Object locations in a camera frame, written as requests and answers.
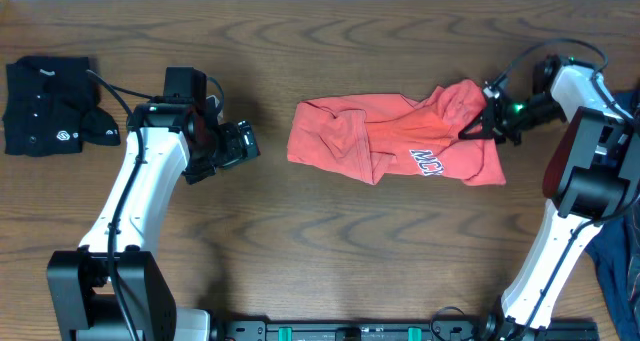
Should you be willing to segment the red printed t-shirt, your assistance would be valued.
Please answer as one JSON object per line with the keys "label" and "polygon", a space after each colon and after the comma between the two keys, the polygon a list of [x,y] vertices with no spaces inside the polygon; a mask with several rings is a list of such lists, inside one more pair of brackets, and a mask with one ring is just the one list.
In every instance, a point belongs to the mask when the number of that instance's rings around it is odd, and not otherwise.
{"label": "red printed t-shirt", "polygon": [[438,86],[421,101],[402,94],[303,101],[295,110],[287,158],[369,185],[387,174],[503,185],[495,141],[459,136],[485,105],[480,87],[469,79]]}

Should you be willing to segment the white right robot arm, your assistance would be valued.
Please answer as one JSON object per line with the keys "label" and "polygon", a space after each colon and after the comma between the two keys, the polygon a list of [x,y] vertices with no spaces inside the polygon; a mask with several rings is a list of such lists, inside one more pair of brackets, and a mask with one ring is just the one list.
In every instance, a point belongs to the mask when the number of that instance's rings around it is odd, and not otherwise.
{"label": "white right robot arm", "polygon": [[639,127],[605,86],[602,67],[553,55],[534,68],[533,94],[514,102],[506,73],[483,88],[486,107],[462,140],[511,141],[567,123],[544,174],[543,221],[515,280],[476,328],[478,340],[595,340],[592,321],[554,321],[554,305],[584,248],[639,198]]}

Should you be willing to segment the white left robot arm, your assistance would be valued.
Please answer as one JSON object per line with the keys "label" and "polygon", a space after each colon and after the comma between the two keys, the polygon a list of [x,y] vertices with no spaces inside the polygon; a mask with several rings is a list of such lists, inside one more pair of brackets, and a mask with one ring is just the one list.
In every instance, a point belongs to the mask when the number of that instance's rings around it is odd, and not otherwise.
{"label": "white left robot arm", "polygon": [[90,231],[56,251],[47,282],[64,340],[222,340],[223,322],[177,306],[155,260],[179,178],[190,184],[258,156],[247,121],[218,124],[196,106],[137,106],[125,158]]}

